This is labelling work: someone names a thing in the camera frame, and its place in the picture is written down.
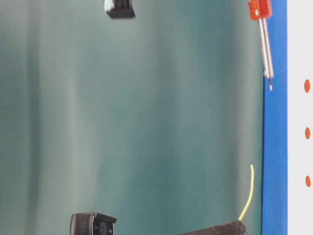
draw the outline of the webcam lens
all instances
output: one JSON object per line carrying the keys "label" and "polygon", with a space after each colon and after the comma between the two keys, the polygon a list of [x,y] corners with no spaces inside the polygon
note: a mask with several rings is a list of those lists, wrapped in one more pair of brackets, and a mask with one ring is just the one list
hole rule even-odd
{"label": "webcam lens", "polygon": [[105,222],[101,222],[99,225],[99,234],[108,235],[108,226]]}

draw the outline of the black webcam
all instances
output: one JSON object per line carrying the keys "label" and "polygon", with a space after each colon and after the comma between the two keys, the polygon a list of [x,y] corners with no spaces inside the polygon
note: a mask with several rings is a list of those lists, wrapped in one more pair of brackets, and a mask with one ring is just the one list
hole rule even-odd
{"label": "black webcam", "polygon": [[97,212],[73,214],[70,235],[114,235],[116,219]]}
{"label": "black webcam", "polygon": [[112,19],[135,17],[132,0],[104,0],[104,9]]}

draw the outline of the red clip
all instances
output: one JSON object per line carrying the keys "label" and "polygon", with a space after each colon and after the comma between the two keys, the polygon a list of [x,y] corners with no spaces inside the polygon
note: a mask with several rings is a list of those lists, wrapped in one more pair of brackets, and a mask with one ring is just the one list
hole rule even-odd
{"label": "red clip", "polygon": [[270,0],[250,0],[248,5],[250,9],[250,17],[253,21],[272,16]]}

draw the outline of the blue stripe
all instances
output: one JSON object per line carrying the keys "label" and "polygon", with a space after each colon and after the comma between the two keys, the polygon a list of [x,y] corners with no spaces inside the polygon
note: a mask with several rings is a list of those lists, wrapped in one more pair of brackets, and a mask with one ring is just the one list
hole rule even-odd
{"label": "blue stripe", "polygon": [[272,48],[273,92],[264,86],[262,234],[288,233],[287,157],[287,0],[272,0],[268,20]]}

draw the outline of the yellow wire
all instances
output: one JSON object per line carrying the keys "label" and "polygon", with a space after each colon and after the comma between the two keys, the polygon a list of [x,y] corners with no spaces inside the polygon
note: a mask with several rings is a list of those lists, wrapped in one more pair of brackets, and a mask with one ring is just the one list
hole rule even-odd
{"label": "yellow wire", "polygon": [[239,221],[242,221],[246,211],[248,210],[248,207],[250,206],[251,200],[252,200],[252,196],[253,196],[253,188],[254,188],[254,168],[253,165],[250,165],[251,167],[251,186],[250,186],[250,194],[248,197],[248,201],[246,202],[246,206],[243,210],[243,212],[241,212],[241,215],[239,216]]}

